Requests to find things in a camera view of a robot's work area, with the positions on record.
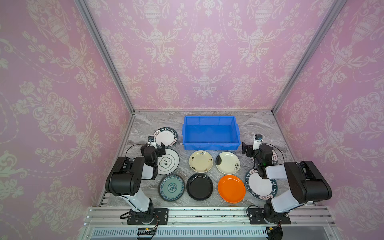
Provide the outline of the small green-rim plate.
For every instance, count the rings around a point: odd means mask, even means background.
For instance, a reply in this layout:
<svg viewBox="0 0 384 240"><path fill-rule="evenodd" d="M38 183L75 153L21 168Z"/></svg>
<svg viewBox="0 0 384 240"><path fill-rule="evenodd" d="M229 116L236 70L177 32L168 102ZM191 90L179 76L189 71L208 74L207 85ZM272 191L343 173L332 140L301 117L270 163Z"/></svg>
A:
<svg viewBox="0 0 384 240"><path fill-rule="evenodd" d="M272 162L272 164L273 165L277 165L278 162L279 162L279 157L278 157L278 155L277 155L275 150L272 150L272 152L273 152L273 157L272 157L272 161L273 162Z"/></svg>
<svg viewBox="0 0 384 240"><path fill-rule="evenodd" d="M178 141L178 133L173 128L163 127L154 132L154 138L157 147L161 147L164 144L168 148Z"/></svg>

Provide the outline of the cream plate black ink blot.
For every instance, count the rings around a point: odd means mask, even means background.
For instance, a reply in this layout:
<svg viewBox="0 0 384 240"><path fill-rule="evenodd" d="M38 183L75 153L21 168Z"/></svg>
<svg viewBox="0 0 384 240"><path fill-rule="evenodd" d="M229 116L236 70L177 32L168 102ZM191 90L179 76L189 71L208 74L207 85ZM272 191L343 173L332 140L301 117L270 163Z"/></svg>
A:
<svg viewBox="0 0 384 240"><path fill-rule="evenodd" d="M231 152L220 153L215 160L217 169L225 175L236 174L241 167L239 158Z"/></svg>

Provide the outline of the orange plate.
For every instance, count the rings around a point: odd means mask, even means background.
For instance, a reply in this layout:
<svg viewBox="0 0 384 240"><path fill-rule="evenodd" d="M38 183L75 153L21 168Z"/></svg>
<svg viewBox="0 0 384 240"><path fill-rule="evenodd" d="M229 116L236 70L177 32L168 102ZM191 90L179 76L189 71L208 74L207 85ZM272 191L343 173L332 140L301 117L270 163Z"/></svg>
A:
<svg viewBox="0 0 384 240"><path fill-rule="evenodd" d="M233 175L226 175L219 180L218 191L222 199L231 204L240 203L246 195L243 181Z"/></svg>

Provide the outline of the cream plate small motifs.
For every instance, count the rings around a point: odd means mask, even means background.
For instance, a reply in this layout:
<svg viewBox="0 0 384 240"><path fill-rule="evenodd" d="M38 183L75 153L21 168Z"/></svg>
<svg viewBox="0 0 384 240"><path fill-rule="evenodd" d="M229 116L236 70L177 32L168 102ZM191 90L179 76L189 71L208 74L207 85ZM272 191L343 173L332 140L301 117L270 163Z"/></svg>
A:
<svg viewBox="0 0 384 240"><path fill-rule="evenodd" d="M206 173L213 167L214 160L206 151L195 151L189 157L189 165L197 173Z"/></svg>

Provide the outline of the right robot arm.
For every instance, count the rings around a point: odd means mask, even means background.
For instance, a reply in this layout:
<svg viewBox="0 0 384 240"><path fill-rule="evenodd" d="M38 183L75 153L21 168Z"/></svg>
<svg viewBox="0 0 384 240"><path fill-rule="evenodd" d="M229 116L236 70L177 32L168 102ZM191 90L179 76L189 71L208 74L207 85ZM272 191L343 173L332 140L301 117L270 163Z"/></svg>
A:
<svg viewBox="0 0 384 240"><path fill-rule="evenodd" d="M312 161L273 164L273 147L267 144L255 146L242 143L242 154L254 161L246 184L262 189L273 180L286 180L289 189L277 197L266 200L261 213L268 224L290 224L289 212L308 202L321 202L332 197L332 189Z"/></svg>

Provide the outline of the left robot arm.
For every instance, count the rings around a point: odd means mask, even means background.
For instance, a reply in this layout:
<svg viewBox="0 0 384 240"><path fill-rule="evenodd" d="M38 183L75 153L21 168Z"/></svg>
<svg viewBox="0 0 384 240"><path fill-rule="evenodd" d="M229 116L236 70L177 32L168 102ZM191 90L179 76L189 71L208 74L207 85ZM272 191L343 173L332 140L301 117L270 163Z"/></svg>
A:
<svg viewBox="0 0 384 240"><path fill-rule="evenodd" d="M125 200L131 209L120 215L128 224L158 224L152 200L141 189L142 180L155 180L158 175L158 158L166 154L166 147L141 146L140 157L118 157L110 171L105 189L116 197Z"/></svg>

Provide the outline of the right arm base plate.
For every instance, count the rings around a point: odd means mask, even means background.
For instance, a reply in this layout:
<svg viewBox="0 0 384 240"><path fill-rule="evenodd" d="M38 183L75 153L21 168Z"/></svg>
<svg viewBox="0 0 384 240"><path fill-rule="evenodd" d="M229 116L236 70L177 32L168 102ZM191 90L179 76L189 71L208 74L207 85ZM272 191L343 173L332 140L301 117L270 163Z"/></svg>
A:
<svg viewBox="0 0 384 240"><path fill-rule="evenodd" d="M246 210L251 225L289 225L288 213L275 213L274 210L262 210L251 206Z"/></svg>

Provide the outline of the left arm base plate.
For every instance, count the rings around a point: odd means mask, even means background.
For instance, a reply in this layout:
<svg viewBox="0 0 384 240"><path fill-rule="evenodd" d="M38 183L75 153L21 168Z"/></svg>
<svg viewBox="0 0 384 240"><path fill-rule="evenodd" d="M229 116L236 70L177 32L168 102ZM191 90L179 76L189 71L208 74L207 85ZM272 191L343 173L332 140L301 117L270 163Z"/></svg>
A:
<svg viewBox="0 0 384 240"><path fill-rule="evenodd" d="M130 210L127 217L128 225L167 225L169 209L153 209L147 212Z"/></svg>

